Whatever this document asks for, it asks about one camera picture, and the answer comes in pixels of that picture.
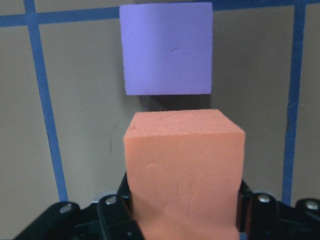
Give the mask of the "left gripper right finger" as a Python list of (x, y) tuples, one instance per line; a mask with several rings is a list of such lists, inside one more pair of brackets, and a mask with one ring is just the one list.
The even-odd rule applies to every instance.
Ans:
[(248, 240), (318, 240), (320, 200), (304, 198), (291, 207), (266, 192), (254, 193), (242, 181), (236, 227)]

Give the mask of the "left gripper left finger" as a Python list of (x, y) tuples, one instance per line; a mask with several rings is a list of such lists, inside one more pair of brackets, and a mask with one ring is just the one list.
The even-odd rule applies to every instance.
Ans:
[(132, 215), (132, 196), (124, 176), (116, 193), (81, 209), (74, 202), (48, 207), (16, 237), (17, 240), (143, 240)]

